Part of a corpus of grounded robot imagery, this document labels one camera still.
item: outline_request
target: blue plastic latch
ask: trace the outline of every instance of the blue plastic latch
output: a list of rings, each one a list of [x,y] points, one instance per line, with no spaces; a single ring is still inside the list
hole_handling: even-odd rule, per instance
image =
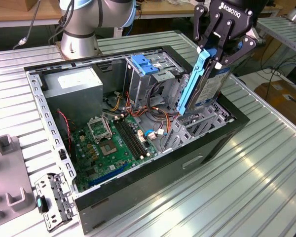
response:
[[[37,199],[37,205],[38,205],[38,207],[40,207],[40,206],[41,206],[41,200],[40,200],[40,198],[39,198],[39,199]]]
[[[159,72],[158,68],[155,68],[150,61],[143,55],[132,56],[132,61],[135,66],[142,72],[144,75],[149,75]]]
[[[191,96],[191,93],[193,92],[193,89],[195,88],[196,82],[200,76],[204,74],[204,64],[206,60],[209,57],[212,57],[215,55],[216,52],[212,49],[210,50],[202,50],[202,52],[198,55],[197,62],[194,65],[192,75],[190,79],[188,80],[188,83],[182,93],[182,97],[179,101],[179,105],[177,107],[177,110],[179,111],[180,115],[183,115],[186,111],[186,104],[188,102],[189,97]]]

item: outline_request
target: metal workbench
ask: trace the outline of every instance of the metal workbench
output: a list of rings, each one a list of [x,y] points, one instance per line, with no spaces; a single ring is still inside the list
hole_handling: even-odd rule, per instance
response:
[[[104,54],[167,44],[189,63],[196,61],[196,46],[175,32],[99,41]],[[59,168],[23,67],[59,60],[61,54],[54,46],[0,52],[0,134],[19,137],[33,187],[42,175]],[[295,234],[296,127],[233,76],[222,91],[250,118],[248,125],[208,164],[88,236]],[[1,237],[12,235],[81,236],[82,229],[74,216],[49,235],[35,209],[0,226]]]
[[[296,52],[296,23],[285,17],[260,18],[257,28]]]

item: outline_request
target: ram slot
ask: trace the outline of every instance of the ram slot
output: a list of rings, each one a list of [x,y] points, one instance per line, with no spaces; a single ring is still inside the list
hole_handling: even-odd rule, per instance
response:
[[[115,121],[114,125],[118,131],[118,133],[120,134],[120,136],[122,137],[123,141],[126,143],[128,149],[130,149],[131,153],[133,154],[133,156],[135,156],[135,159],[137,159],[138,156],[140,156],[139,153],[137,153],[136,151],[136,147],[134,146],[134,144],[128,140],[128,136],[126,131],[123,129],[123,127],[121,126],[121,121]]]
[[[126,132],[130,134],[130,136],[131,136],[131,138],[132,138],[132,140],[133,140],[133,142],[134,142],[134,144],[136,146],[136,149],[138,149],[138,151],[140,151],[140,154],[142,156],[145,156],[146,155],[146,152],[143,149],[142,144],[140,143],[140,141],[138,140],[138,138],[134,135],[134,133],[133,133],[132,129],[129,127],[128,123],[125,122],[125,121],[123,121],[122,122],[122,126],[126,130]]]
[[[137,137],[133,134],[133,131],[130,129],[128,124],[124,120],[119,120],[115,121],[114,125],[135,159],[140,159],[140,156],[145,156],[145,150],[137,140]]]

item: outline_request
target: green circuit board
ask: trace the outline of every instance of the green circuit board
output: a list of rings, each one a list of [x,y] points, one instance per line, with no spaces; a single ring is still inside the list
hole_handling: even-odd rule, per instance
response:
[[[125,121],[132,128],[140,129],[133,117],[127,117]],[[135,159],[115,128],[113,120],[109,120],[108,124],[112,132],[111,139],[95,142],[88,126],[72,133],[76,154],[76,159],[73,161],[77,173],[75,183],[79,192],[140,165],[157,155],[155,147],[148,141],[149,145],[145,149],[150,156],[144,157],[144,159]],[[94,131],[93,134],[98,135],[105,132],[101,122],[93,124],[91,128]]]

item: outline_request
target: cardboard box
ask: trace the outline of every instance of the cardboard box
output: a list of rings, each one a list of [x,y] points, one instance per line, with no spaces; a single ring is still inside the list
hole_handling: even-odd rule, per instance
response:
[[[263,83],[255,89],[255,93],[265,98],[268,83]],[[271,83],[267,102],[288,120],[296,125],[296,89],[285,80]]]
[[[29,11],[37,0],[0,0],[0,6],[20,11]]]

